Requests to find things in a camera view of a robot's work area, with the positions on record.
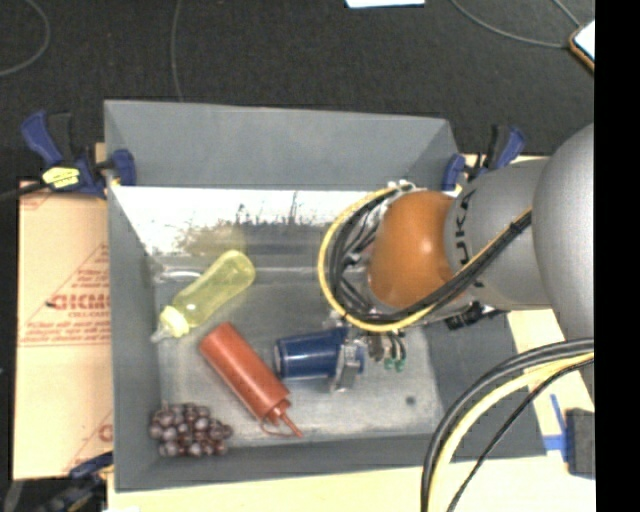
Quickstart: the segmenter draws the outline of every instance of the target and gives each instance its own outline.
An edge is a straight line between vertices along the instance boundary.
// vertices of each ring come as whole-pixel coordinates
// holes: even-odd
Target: red bottle
[[[289,390],[231,323],[222,323],[205,336],[200,352],[261,424],[278,426],[282,420],[302,437],[286,414],[291,406]]]

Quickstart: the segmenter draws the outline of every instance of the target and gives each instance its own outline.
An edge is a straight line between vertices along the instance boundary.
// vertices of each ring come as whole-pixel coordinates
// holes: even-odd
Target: purple grapes
[[[148,434],[158,441],[161,457],[199,458],[226,455],[229,447],[224,440],[233,435],[233,429],[212,418],[208,407],[189,402],[156,411]]]

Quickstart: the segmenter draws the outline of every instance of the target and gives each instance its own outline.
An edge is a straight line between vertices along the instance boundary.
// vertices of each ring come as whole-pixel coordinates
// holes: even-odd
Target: yellow bottle
[[[248,288],[256,269],[245,254],[230,250],[222,254],[200,277],[178,292],[160,313],[158,328],[151,341],[181,338],[213,312]]]

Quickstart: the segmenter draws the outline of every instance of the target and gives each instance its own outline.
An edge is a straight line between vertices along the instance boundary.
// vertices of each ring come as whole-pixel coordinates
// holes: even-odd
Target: black cable
[[[376,238],[376,231],[378,229],[378,224],[375,224],[372,229],[365,235],[365,237],[353,248],[353,251],[356,254],[360,254],[367,247],[369,247]]]
[[[349,256],[349,254],[354,250],[356,252],[359,252],[357,251],[357,247],[360,245],[359,240],[365,234],[365,231],[367,229],[367,223],[369,222],[369,216],[371,215],[372,211],[373,210],[367,211],[364,217],[362,218],[362,220],[358,223],[360,224],[360,231],[358,231],[358,233],[351,239],[351,242],[349,242],[349,245],[347,245],[344,248],[343,252],[345,256]],[[375,226],[367,232],[367,235],[365,235],[365,238],[364,238],[365,240],[367,236],[371,234],[371,232],[375,232]]]
[[[47,18],[47,15],[44,13],[42,8],[34,0],[24,0],[24,2],[27,5],[31,6],[31,8],[34,11],[36,11],[38,16],[42,18],[42,22],[44,24],[44,38],[43,38],[42,44],[40,45],[40,48],[36,51],[36,53],[34,53],[27,60],[21,62],[20,64],[16,64],[15,66],[11,66],[10,68],[0,70],[0,78],[4,78],[6,76],[12,75],[14,73],[17,73],[18,71],[21,71],[31,66],[31,64],[33,64],[40,57],[42,57],[44,52],[46,52],[47,49],[49,48],[49,44],[51,42],[51,26],[49,24],[49,18]]]
[[[567,357],[582,355],[593,350],[593,338],[562,341],[538,347],[507,359],[489,370],[469,387],[447,410],[431,438],[422,470],[421,510],[423,512],[427,511],[427,494],[431,485],[434,463],[440,454],[445,440],[450,435],[460,415],[477,402],[479,397],[495,389],[499,382],[513,379],[528,368],[558,361]]]
[[[502,440],[502,438],[509,431],[513,423],[516,421],[516,419],[518,419],[518,417],[527,408],[527,406],[531,404],[531,402],[533,402],[533,400],[535,400],[535,398],[538,397],[540,393],[542,393],[546,388],[548,388],[553,382],[567,375],[568,373],[579,370],[580,368],[584,368],[590,364],[593,364],[593,360],[583,361],[582,363],[577,363],[568,368],[564,368],[563,370],[559,370],[557,373],[553,374],[551,377],[548,377],[544,382],[538,385],[531,393],[529,393],[526,396],[526,398],[520,403],[517,409],[515,409],[511,413],[511,415],[507,418],[507,420],[503,423],[502,427],[500,427],[500,429],[498,430],[498,432],[496,432],[493,438],[491,438],[491,441],[489,441],[489,444],[487,445],[487,447],[480,454],[473,469],[471,470],[467,478],[464,480],[464,482],[460,485],[460,487],[456,491],[456,494],[454,495],[451,502],[449,503],[449,506],[447,507],[447,512],[453,512],[455,510],[456,506],[460,501],[460,498],[462,497],[462,494],[468,487],[469,483],[471,483],[471,480],[473,479],[475,474],[480,470],[480,467],[482,466],[484,461],[489,457],[489,454],[491,453],[491,451]]]
[[[398,340],[393,333],[388,333],[387,338],[389,338],[389,341],[391,342],[391,359],[395,361],[398,359]]]
[[[0,194],[0,203],[4,201],[8,201],[10,199],[17,199],[25,194],[30,194],[31,192],[37,192],[38,190],[42,190],[43,188],[48,187],[46,183],[31,183],[29,185],[25,185],[24,187],[14,188],[13,190],[8,190],[6,192],[2,192]]]
[[[403,337],[394,333],[394,332],[389,332],[387,333],[389,336],[389,340],[391,340],[392,344],[395,344],[398,347],[398,351],[400,352],[400,359],[402,361],[407,359],[407,347],[404,344],[404,340],[402,339]]]
[[[182,0],[176,0],[176,7],[173,12],[173,22],[171,24],[171,37],[169,42],[169,54],[171,60],[171,76],[173,78],[173,85],[176,88],[176,94],[178,101],[184,101],[184,95],[182,94],[182,88],[180,87],[180,80],[178,78],[178,63],[176,62],[176,36],[178,32],[178,19],[180,17],[180,8],[182,7]]]
[[[379,205],[381,205],[386,199],[388,199],[391,194],[382,195],[373,201],[363,205],[360,207],[354,214],[352,214],[351,219],[358,218],[364,212],[370,213]],[[451,299],[459,295],[463,290],[469,287],[473,282],[476,281],[478,276],[497,258],[497,256],[507,247],[512,240],[514,240],[524,229],[531,225],[531,211],[522,215],[515,222],[512,222],[509,226],[509,229],[502,234],[497,240],[495,240],[487,250],[478,257],[478,259],[467,267],[463,272],[456,275],[453,279],[449,280],[443,286],[438,288],[436,291],[420,300],[419,302],[409,306],[408,308],[404,308],[402,310],[396,311],[394,313],[389,314],[359,314],[359,312],[351,311],[348,308],[349,314],[354,318],[362,321],[369,322],[372,324],[387,324],[393,323],[397,321],[401,321],[407,316],[411,316],[414,313],[421,311],[425,308],[432,308],[431,312],[435,312],[436,310],[445,306]],[[339,282],[342,279],[342,273],[345,270],[345,266],[341,266],[340,262],[344,261],[346,254],[344,253],[344,247],[347,241],[349,240],[352,231],[358,226],[358,222],[349,220],[345,221],[344,225],[338,230],[338,233],[335,235],[334,244],[332,247],[332,252],[329,255],[329,286],[334,294],[334,297],[338,298],[338,287]]]
[[[369,304],[349,281],[345,279],[340,281],[340,287],[338,288],[337,292],[338,294],[334,294],[334,296],[339,296],[342,301],[349,302],[349,306],[352,308],[352,310],[359,310],[362,313],[365,313],[367,311]]]

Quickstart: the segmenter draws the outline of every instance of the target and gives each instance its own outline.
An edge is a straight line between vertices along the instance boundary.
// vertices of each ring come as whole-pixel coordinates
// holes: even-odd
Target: yellow cable
[[[503,398],[507,397],[511,393],[518,389],[532,384],[534,382],[542,382],[549,377],[555,375],[565,368],[569,368],[578,363],[582,363],[594,358],[594,353],[583,354],[580,356],[565,358],[559,361],[551,363],[545,363],[544,365],[534,367],[530,372],[521,375],[513,380],[504,383],[499,388],[496,388],[491,393],[484,396],[479,400],[467,413],[460,419],[455,429],[451,432],[447,438],[445,444],[442,447],[440,455],[434,464],[433,477],[428,491],[429,506],[428,510],[431,512],[437,512],[439,510],[446,511],[449,501],[445,501],[442,497],[442,493],[438,492],[442,489],[439,481],[442,479],[442,473],[444,471],[444,464],[448,463],[453,454],[455,453],[460,441],[468,430],[476,423],[478,418],[482,416],[489,408],[498,403]]]
[[[329,229],[325,233],[324,238],[322,240],[322,243],[320,244],[320,250],[318,252],[318,265],[317,265],[318,280],[320,281],[320,288],[322,289],[322,293],[324,294],[327,302],[329,302],[331,307],[342,318],[344,318],[346,321],[348,321],[352,325],[354,325],[356,327],[359,327],[360,329],[363,329],[363,330],[368,331],[368,332],[384,333],[384,332],[404,329],[404,328],[412,325],[413,323],[417,322],[418,320],[420,320],[422,317],[424,317],[425,315],[427,315],[428,313],[433,311],[433,309],[435,308],[435,305],[428,306],[428,307],[426,307],[424,309],[421,309],[420,311],[417,311],[417,312],[413,313],[412,315],[408,315],[406,318],[404,318],[402,320],[399,320],[399,321],[393,322],[393,323],[388,323],[388,324],[372,324],[372,323],[368,323],[368,322],[363,322],[362,320],[359,320],[358,318],[355,318],[351,314],[349,314],[349,312],[344,308],[344,306],[342,306],[342,304],[340,304],[336,300],[336,298],[333,296],[333,293],[331,293],[331,289],[329,288],[329,285],[327,283],[327,278],[325,276],[325,269],[324,269],[324,267],[325,267],[325,259],[326,259],[326,256],[327,256],[327,250],[329,249],[329,244],[331,243],[331,239],[333,238],[333,235],[335,234],[335,232],[359,208],[361,208],[365,204],[373,201],[374,199],[377,199],[380,196],[383,196],[383,195],[385,195],[385,194],[387,194],[387,193],[389,193],[389,192],[391,192],[393,190],[399,190],[399,189],[400,189],[400,187],[398,186],[398,187],[389,187],[389,188],[377,190],[375,192],[372,192],[371,194],[367,194],[365,197],[363,197],[362,199],[356,201],[351,206],[349,206],[345,210],[343,210],[340,213],[340,215],[338,215],[336,217],[336,220],[333,222],[333,224],[331,224],[331,226],[329,226]],[[514,222],[517,222],[519,219],[521,219],[522,217],[527,215],[530,211],[531,211],[531,208],[529,207],[527,210],[522,212]],[[471,258],[471,260],[469,260],[469,262],[463,268],[461,268],[460,270],[458,270],[458,272],[456,272],[456,274],[454,275],[454,278],[456,276],[458,276],[459,274],[461,274],[462,272],[464,272],[480,256],[482,256],[488,250],[488,248],[495,242],[495,240],[497,240],[504,233],[506,233],[508,231],[508,229],[509,229],[509,226],[507,226],[505,229],[503,229],[480,252],[478,252],[473,258]]]

